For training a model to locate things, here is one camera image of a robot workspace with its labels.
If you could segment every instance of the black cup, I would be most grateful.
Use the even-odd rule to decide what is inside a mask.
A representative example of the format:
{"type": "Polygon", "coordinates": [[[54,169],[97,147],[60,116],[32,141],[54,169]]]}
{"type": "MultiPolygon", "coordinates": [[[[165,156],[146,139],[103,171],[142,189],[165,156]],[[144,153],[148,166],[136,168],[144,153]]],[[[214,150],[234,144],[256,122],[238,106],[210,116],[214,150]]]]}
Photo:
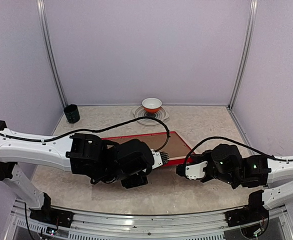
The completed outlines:
{"type": "Polygon", "coordinates": [[[70,104],[64,108],[64,114],[66,116],[66,120],[70,124],[75,124],[80,120],[80,114],[78,106],[75,104],[70,104]]]}

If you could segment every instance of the wire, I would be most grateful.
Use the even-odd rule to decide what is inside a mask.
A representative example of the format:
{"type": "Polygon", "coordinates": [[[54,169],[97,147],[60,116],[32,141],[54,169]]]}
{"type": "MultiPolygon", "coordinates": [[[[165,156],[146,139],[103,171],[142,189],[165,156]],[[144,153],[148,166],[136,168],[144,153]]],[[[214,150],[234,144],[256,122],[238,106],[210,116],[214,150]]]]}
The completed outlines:
{"type": "Polygon", "coordinates": [[[258,235],[258,237],[261,237],[267,231],[268,226],[269,226],[269,222],[270,222],[270,217],[268,216],[266,226],[263,228],[263,232],[260,235],[258,235]]]}
{"type": "Polygon", "coordinates": [[[225,141],[228,141],[228,142],[231,142],[231,143],[234,143],[234,144],[237,144],[241,147],[244,147],[244,148],[247,148],[247,149],[250,149],[252,150],[253,152],[256,152],[264,157],[267,157],[268,159],[272,159],[272,160],[276,160],[276,161],[280,161],[280,162],[293,162],[293,159],[291,160],[285,160],[285,159],[280,159],[280,158],[276,158],[275,156],[273,155],[269,155],[269,154],[266,154],[260,150],[257,150],[251,146],[248,146],[248,145],[245,145],[241,142],[238,142],[238,141],[235,141],[233,139],[230,139],[230,138],[227,138],[227,137],[224,137],[224,136],[210,136],[210,137],[207,137],[205,139],[203,139],[202,141],[200,141],[197,145],[195,145],[191,151],[186,155],[185,159],[184,159],[184,162],[183,162],[183,165],[186,166],[187,165],[187,161],[189,159],[189,157],[191,156],[191,154],[199,147],[201,146],[202,144],[204,144],[205,142],[209,141],[209,140],[213,140],[213,139],[221,139],[221,140],[225,140],[225,141]]]}
{"type": "Polygon", "coordinates": [[[26,222],[26,228],[27,228],[28,234],[30,235],[32,240],[35,240],[35,238],[31,234],[30,227],[29,227],[28,215],[27,215],[27,204],[26,203],[24,203],[24,213],[25,213],[25,222],[26,222]]]}
{"type": "Polygon", "coordinates": [[[169,130],[168,126],[163,121],[161,121],[161,120],[159,120],[159,119],[157,119],[155,117],[151,117],[151,116],[140,116],[140,117],[131,119],[129,121],[121,122],[121,123],[118,123],[118,124],[115,124],[115,125],[112,125],[112,126],[109,126],[109,127],[106,127],[106,128],[102,128],[102,129],[99,129],[99,130],[93,130],[93,129],[87,129],[87,128],[76,129],[76,130],[73,130],[73,131],[68,131],[68,132],[66,132],[64,134],[61,134],[59,136],[44,139],[44,140],[42,140],[42,139],[24,138],[24,137],[19,137],[19,136],[12,136],[12,135],[4,135],[3,133],[0,133],[0,136],[5,137],[5,138],[9,138],[9,139],[15,139],[15,140],[21,140],[21,141],[27,141],[27,142],[48,143],[48,142],[56,141],[58,139],[66,137],[68,135],[71,135],[71,134],[74,134],[74,133],[77,133],[77,132],[82,132],[82,131],[91,132],[93,134],[102,133],[102,132],[105,132],[105,131],[108,131],[108,130],[111,130],[111,129],[121,127],[121,126],[126,125],[126,124],[130,124],[130,123],[139,121],[141,119],[150,119],[150,120],[156,121],[156,122],[158,122],[159,124],[161,124],[165,128],[165,131],[166,131],[165,143],[161,147],[159,147],[158,149],[155,150],[155,152],[160,151],[161,149],[163,149],[167,145],[167,143],[169,141],[170,130],[169,130]]]}

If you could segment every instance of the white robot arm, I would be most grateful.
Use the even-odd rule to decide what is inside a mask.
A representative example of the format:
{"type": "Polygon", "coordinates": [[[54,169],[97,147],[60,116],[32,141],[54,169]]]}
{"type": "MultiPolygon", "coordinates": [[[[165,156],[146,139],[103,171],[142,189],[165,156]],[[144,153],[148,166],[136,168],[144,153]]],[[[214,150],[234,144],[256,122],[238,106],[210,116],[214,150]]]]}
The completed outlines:
{"type": "MultiPolygon", "coordinates": [[[[225,137],[207,139],[212,138],[230,140],[225,137]]],[[[225,213],[229,227],[248,224],[261,220],[261,217],[268,218],[269,210],[293,199],[293,156],[274,157],[263,152],[260,154],[242,158],[237,146],[220,144],[202,154],[189,153],[192,162],[185,161],[184,164],[178,165],[176,173],[189,180],[200,180],[203,183],[218,179],[231,185],[233,189],[240,185],[248,188],[266,187],[264,190],[251,193],[247,206],[225,213]],[[267,188],[269,184],[280,180],[289,182],[267,188]]]]}
{"type": "Polygon", "coordinates": [[[92,184],[121,181],[129,189],[148,183],[147,175],[169,160],[165,152],[132,139],[119,144],[93,134],[61,137],[12,131],[0,121],[0,181],[31,210],[32,219],[70,227],[73,213],[51,208],[51,199],[25,176],[19,163],[42,165],[91,178],[92,184]]]}

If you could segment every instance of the light purple wall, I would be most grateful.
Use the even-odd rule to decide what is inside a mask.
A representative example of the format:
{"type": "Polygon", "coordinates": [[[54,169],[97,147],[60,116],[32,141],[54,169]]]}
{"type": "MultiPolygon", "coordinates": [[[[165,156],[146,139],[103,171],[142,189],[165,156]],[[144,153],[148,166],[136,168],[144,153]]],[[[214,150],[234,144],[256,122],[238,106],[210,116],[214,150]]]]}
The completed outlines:
{"type": "Polygon", "coordinates": [[[259,1],[234,112],[253,147],[293,155],[293,1],[259,1]]]}
{"type": "MultiPolygon", "coordinates": [[[[0,0],[0,120],[16,131],[50,135],[62,115],[35,0],[0,0]]],[[[23,166],[28,176],[32,166],[23,166]]],[[[0,182],[0,237],[15,195],[0,182]]]]}
{"type": "Polygon", "coordinates": [[[70,103],[227,105],[249,0],[50,0],[58,72],[70,103]]]}

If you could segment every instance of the aluminum frame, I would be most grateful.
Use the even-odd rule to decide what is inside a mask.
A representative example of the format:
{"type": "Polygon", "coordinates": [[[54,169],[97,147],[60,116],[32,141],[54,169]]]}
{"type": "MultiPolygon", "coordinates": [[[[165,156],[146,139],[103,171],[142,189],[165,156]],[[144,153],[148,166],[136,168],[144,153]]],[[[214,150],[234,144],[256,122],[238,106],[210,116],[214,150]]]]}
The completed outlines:
{"type": "Polygon", "coordinates": [[[251,41],[252,41],[252,37],[253,37],[253,31],[254,31],[254,27],[255,27],[256,16],[257,16],[257,8],[258,8],[258,0],[251,0],[250,14],[249,14],[247,28],[246,28],[246,34],[245,34],[242,56],[241,56],[241,60],[240,60],[240,66],[237,71],[232,96],[230,99],[230,103],[228,105],[228,107],[231,109],[231,111],[236,103],[236,100],[237,100],[237,97],[239,94],[239,90],[240,90],[240,86],[241,86],[241,82],[243,79],[243,75],[244,75],[244,72],[246,69],[247,60],[248,60],[248,56],[249,56],[249,52],[250,52],[251,41]]]}
{"type": "MultiPolygon", "coordinates": [[[[236,117],[236,115],[233,113],[233,111],[229,108],[229,107],[226,107],[226,110],[228,111],[228,113],[230,114],[230,117],[231,119],[233,120],[244,144],[248,145],[248,146],[251,146],[251,143],[249,141],[249,139],[247,138],[247,135],[246,133],[244,132],[243,128],[241,127],[240,123],[239,123],[239,120],[238,118],[236,117]]],[[[257,153],[255,153],[254,151],[252,151],[251,149],[247,149],[248,153],[250,155],[255,155],[257,153]]]]}
{"type": "Polygon", "coordinates": [[[64,90],[63,90],[63,87],[62,87],[62,84],[60,81],[60,77],[59,77],[58,69],[57,69],[57,65],[56,65],[56,60],[54,58],[54,54],[53,54],[53,50],[52,50],[47,15],[46,15],[45,2],[44,2],[44,0],[36,0],[36,3],[37,3],[38,15],[40,18],[41,30],[42,30],[43,39],[44,39],[44,45],[46,48],[47,58],[48,58],[50,68],[52,71],[54,84],[55,84],[60,102],[61,102],[63,108],[65,108],[66,106],[68,106],[68,101],[67,101],[66,95],[64,93],[64,90]]]}
{"type": "MultiPolygon", "coordinates": [[[[239,226],[228,227],[225,210],[212,212],[176,214],[176,215],[123,215],[73,210],[71,228],[59,227],[62,236],[56,239],[65,240],[209,240],[224,239],[224,232],[239,229],[239,226]]],[[[270,211],[270,219],[279,218],[286,240],[293,240],[293,229],[287,210],[284,206],[270,211]]],[[[54,227],[33,219],[28,219],[32,231],[54,227]]],[[[4,240],[13,240],[17,227],[26,229],[24,202],[17,199],[7,222],[4,240]]]]}

